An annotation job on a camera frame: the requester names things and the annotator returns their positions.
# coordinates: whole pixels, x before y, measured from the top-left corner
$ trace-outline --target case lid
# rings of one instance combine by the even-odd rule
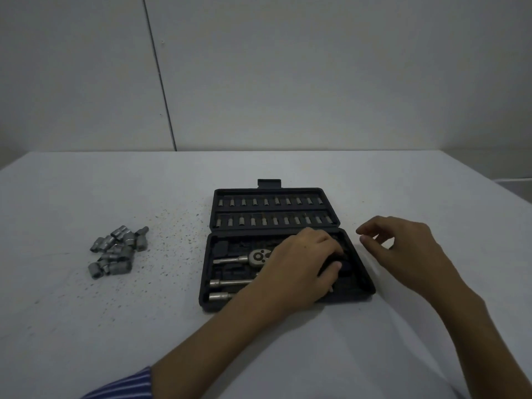
[[[338,217],[320,188],[283,188],[280,179],[258,179],[257,189],[216,189],[213,232],[337,228]]]

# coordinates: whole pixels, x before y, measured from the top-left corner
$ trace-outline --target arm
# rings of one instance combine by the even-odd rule
[[[473,398],[532,398],[532,386],[498,334],[484,301],[461,279],[429,227],[377,216],[356,232],[382,267],[440,315]],[[391,238],[395,241],[390,249],[381,246]]]
[[[341,264],[318,272],[333,252],[342,248],[324,231],[306,228],[284,240],[251,284],[153,366],[153,397],[200,397],[262,330],[328,292]]]

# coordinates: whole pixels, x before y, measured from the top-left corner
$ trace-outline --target white tabletop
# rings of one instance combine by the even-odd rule
[[[378,294],[266,331],[207,397],[469,396],[435,312],[358,243],[376,214],[429,224],[532,377],[532,205],[444,153],[30,153],[0,171],[0,396],[81,396],[207,321],[213,192],[257,178],[323,188]],[[122,224],[150,226],[150,250],[129,275],[90,279],[90,245]]]

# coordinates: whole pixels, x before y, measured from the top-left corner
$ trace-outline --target striped sleeve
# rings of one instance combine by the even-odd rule
[[[108,383],[81,399],[135,399],[152,398],[152,369],[146,367],[136,374]]]

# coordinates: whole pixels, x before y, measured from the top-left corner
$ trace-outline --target open tool box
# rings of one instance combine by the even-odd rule
[[[375,287],[327,196],[319,188],[282,188],[280,179],[259,179],[257,189],[217,189],[211,210],[199,304],[216,312],[250,283],[285,238],[305,227],[335,238],[345,257],[338,280],[318,302],[366,300]]]

